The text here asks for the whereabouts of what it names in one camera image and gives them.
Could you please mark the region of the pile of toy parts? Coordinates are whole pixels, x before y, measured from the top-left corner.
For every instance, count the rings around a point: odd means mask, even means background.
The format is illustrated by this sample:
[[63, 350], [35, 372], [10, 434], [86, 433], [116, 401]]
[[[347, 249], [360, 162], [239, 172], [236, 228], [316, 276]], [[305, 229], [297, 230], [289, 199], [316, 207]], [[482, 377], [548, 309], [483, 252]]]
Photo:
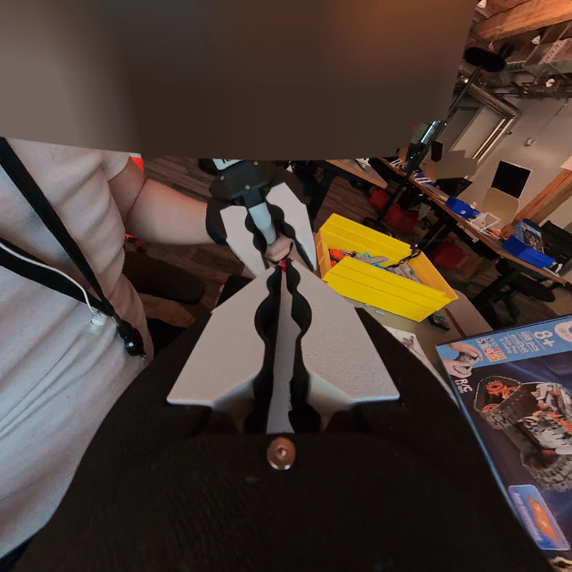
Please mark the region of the pile of toy parts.
[[411, 254], [403, 257], [395, 264], [388, 264], [390, 259], [387, 256], [372, 256], [368, 252], [361, 254], [356, 251], [329, 249], [328, 253], [332, 267], [336, 266], [343, 259], [353, 259], [364, 262], [370, 267], [382, 269], [394, 275], [404, 277], [413, 282], [417, 282], [419, 284], [422, 283], [421, 279], [418, 278], [415, 270], [410, 265], [411, 261], [421, 255], [422, 252], [419, 247], [414, 247], [413, 250], [411, 250]]

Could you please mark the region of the yellow plastic bin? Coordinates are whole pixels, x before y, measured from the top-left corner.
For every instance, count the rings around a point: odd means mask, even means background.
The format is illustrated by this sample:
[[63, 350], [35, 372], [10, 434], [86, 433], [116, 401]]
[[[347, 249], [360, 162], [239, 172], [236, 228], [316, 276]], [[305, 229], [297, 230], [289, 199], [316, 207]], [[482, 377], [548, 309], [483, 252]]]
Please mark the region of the yellow plastic bin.
[[[407, 264], [419, 282], [384, 267], [412, 252], [411, 247], [355, 221], [332, 214], [315, 236], [321, 279], [341, 296], [421, 322], [458, 299], [456, 292], [424, 253]], [[346, 257], [332, 266], [331, 250], [384, 256], [382, 268]]]

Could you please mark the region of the white leaflet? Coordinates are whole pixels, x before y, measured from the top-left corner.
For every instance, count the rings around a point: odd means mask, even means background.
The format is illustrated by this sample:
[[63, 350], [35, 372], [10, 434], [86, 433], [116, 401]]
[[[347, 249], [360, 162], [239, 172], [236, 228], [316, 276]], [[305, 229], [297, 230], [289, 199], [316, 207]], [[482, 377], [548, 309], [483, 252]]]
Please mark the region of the white leaflet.
[[411, 354], [415, 355], [419, 361], [422, 361], [426, 365], [430, 363], [415, 334], [389, 326], [384, 326], [384, 328], [402, 345], [404, 345]]

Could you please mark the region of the grey desk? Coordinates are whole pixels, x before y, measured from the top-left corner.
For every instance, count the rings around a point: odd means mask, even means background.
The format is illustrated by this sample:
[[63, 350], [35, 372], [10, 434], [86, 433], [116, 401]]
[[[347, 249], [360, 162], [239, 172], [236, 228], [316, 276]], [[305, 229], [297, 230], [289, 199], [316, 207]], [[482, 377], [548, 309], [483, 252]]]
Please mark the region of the grey desk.
[[417, 355], [426, 366], [429, 363], [431, 364], [430, 369], [433, 375], [447, 390], [450, 398], [455, 400], [454, 391], [451, 388], [436, 347], [492, 331], [490, 325], [475, 309], [469, 299], [458, 290], [455, 290], [455, 293], [458, 298], [440, 311], [440, 314], [445, 316], [450, 326], [448, 331], [431, 325], [427, 319], [416, 322], [353, 299], [347, 298], [347, 301], [356, 308], [365, 309], [393, 335], [396, 331], [400, 331], [404, 333], [406, 339], [415, 338], [416, 342], [413, 343], [411, 353]]

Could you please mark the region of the black office chair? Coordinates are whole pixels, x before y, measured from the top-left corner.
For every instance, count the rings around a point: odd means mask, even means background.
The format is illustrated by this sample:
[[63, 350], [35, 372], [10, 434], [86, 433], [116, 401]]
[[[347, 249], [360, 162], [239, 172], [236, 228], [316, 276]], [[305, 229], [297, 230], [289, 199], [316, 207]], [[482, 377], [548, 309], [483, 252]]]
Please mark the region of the black office chair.
[[[498, 277], [481, 293], [470, 298], [470, 302], [483, 318], [495, 329], [516, 325], [520, 311], [515, 303], [520, 294], [535, 301], [552, 303], [555, 301], [553, 291], [542, 284], [544, 278], [539, 274], [528, 274], [521, 265], [513, 264], [505, 258], [495, 263]], [[495, 309], [495, 304], [504, 304], [509, 318], [502, 318]]]

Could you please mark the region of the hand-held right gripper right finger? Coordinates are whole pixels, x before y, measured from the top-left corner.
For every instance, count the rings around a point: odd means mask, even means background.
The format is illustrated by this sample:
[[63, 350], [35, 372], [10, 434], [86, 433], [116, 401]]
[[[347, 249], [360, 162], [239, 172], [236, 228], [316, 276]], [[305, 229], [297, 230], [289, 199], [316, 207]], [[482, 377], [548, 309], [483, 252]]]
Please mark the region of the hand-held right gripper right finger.
[[295, 433], [317, 433], [358, 405], [396, 402], [399, 391], [358, 309], [297, 261], [285, 262], [293, 347], [288, 419]]

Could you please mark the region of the person's left forearm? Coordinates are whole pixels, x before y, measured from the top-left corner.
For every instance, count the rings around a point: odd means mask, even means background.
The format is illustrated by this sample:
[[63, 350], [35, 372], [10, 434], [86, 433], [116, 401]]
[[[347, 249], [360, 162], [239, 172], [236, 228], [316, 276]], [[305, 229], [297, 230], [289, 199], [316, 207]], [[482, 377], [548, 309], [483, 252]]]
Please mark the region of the person's left forearm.
[[108, 182], [126, 234], [151, 244], [210, 245], [206, 204], [145, 177], [129, 159]]

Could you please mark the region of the person's torso in white shirt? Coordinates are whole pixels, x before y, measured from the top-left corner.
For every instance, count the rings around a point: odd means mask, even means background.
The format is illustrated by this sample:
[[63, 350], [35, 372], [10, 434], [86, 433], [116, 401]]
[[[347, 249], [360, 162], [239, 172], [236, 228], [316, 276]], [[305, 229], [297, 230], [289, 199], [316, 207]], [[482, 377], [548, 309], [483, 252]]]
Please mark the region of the person's torso in white shirt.
[[[123, 275], [124, 223], [108, 182], [127, 152], [8, 139], [80, 247], [119, 316], [153, 346], [138, 294]], [[90, 440], [146, 366], [110, 319], [1, 268], [1, 557], [52, 517]]]

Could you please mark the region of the black wall panel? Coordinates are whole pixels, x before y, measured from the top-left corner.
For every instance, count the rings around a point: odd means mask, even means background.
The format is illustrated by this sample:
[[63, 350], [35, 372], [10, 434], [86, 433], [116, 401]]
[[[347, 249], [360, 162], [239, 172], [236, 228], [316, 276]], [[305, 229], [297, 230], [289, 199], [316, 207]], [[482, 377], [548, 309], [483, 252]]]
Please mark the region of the black wall panel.
[[524, 187], [531, 175], [531, 170], [517, 164], [500, 161], [490, 188], [520, 199]]

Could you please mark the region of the black stand pole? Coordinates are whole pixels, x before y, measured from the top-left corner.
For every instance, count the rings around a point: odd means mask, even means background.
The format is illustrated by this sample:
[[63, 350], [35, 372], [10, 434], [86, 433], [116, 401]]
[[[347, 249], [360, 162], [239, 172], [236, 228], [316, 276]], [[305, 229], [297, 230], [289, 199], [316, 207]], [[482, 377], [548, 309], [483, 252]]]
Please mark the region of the black stand pole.
[[513, 53], [513, 51], [514, 44], [512, 42], [505, 42], [496, 52], [492, 51], [492, 45], [486, 49], [474, 46], [465, 50], [463, 59], [465, 62], [472, 65], [474, 70], [468, 77], [467, 81], [464, 83], [464, 86], [455, 98], [454, 102], [451, 104], [448, 110], [447, 118], [439, 123], [439, 125], [430, 134], [430, 137], [427, 138], [425, 147], [423, 149], [419, 148], [418, 152], [414, 156], [414, 159], [412, 160], [411, 165], [405, 168], [405, 175], [399, 183], [395, 193], [388, 200], [385, 207], [379, 211], [374, 226], [376, 230], [386, 231], [388, 229], [388, 227], [383, 223], [383, 218], [390, 211], [391, 206], [395, 204], [401, 197], [406, 188], [406, 184], [410, 181], [412, 175], [420, 166], [426, 154], [430, 151], [432, 144], [436, 141], [440, 133], [447, 126], [447, 123], [450, 122], [450, 120], [454, 117], [455, 111], [465, 96], [466, 92], [468, 91], [468, 88], [477, 80], [481, 71], [485, 70], [489, 73], [497, 73], [503, 70], [506, 67], [506, 59]]

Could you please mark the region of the blue toy box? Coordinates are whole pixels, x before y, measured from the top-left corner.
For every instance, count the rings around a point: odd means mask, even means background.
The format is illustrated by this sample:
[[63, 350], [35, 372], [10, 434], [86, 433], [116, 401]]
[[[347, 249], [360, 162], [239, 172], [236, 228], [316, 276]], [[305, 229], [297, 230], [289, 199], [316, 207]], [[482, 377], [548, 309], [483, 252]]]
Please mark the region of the blue toy box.
[[571, 571], [571, 315], [436, 347], [492, 473], [553, 571]]

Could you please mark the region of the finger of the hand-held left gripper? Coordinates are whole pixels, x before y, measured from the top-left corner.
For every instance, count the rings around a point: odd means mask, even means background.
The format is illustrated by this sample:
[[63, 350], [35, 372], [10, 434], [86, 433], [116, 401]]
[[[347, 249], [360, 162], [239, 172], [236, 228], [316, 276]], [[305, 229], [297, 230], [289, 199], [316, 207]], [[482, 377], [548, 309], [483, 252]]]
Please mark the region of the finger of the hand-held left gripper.
[[318, 260], [307, 206], [282, 182], [268, 191], [267, 207], [275, 227], [291, 240], [300, 261], [310, 271], [316, 271]]
[[268, 269], [265, 257], [267, 243], [244, 206], [231, 205], [220, 211], [226, 234], [225, 241], [233, 253], [254, 276]]

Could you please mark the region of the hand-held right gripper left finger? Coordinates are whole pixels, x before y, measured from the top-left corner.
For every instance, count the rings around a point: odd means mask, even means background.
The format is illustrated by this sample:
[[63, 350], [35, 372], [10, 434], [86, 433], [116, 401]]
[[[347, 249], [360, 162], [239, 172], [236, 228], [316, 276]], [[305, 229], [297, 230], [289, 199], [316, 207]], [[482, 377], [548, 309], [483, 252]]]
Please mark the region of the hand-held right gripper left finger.
[[265, 433], [273, 394], [282, 269], [270, 268], [211, 312], [167, 402], [228, 414]]

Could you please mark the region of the long wooden table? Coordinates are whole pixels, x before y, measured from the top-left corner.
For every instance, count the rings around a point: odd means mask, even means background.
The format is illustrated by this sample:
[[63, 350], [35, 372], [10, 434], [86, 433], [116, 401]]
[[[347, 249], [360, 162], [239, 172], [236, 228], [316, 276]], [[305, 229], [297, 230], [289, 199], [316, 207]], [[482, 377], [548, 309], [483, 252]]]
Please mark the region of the long wooden table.
[[546, 269], [536, 268], [533, 265], [518, 259], [504, 249], [504, 240], [491, 234], [487, 234], [486, 232], [481, 232], [472, 226], [468, 219], [463, 218], [450, 210], [446, 206], [445, 195], [442, 194], [439, 189], [432, 187], [431, 185], [420, 184], [416, 180], [412, 182], [412, 185], [415, 186], [419, 193], [422, 193], [424, 202], [429, 202], [437, 216], [436, 223], [420, 240], [420, 245], [426, 253], [434, 251], [438, 241], [444, 240], [450, 233], [454, 233], [476, 254], [482, 254], [483, 249], [486, 249], [487, 251], [495, 253], [493, 259], [503, 257], [510, 261], [512, 266], [520, 268], [522, 273], [527, 273], [532, 276], [540, 276], [545, 280], [556, 282], [567, 289], [571, 288], [571, 281], [562, 276], [556, 276]]

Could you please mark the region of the blue plastic bin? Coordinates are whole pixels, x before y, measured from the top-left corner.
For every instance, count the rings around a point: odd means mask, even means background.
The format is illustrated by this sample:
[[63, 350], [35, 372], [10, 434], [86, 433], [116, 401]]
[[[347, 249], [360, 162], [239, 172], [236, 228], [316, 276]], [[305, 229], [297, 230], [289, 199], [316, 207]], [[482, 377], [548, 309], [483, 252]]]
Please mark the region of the blue plastic bin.
[[520, 261], [532, 265], [535, 268], [551, 268], [555, 264], [553, 258], [529, 247], [514, 235], [504, 241], [502, 248]]
[[465, 219], [475, 219], [481, 214], [478, 209], [454, 196], [449, 196], [444, 205], [454, 214]]

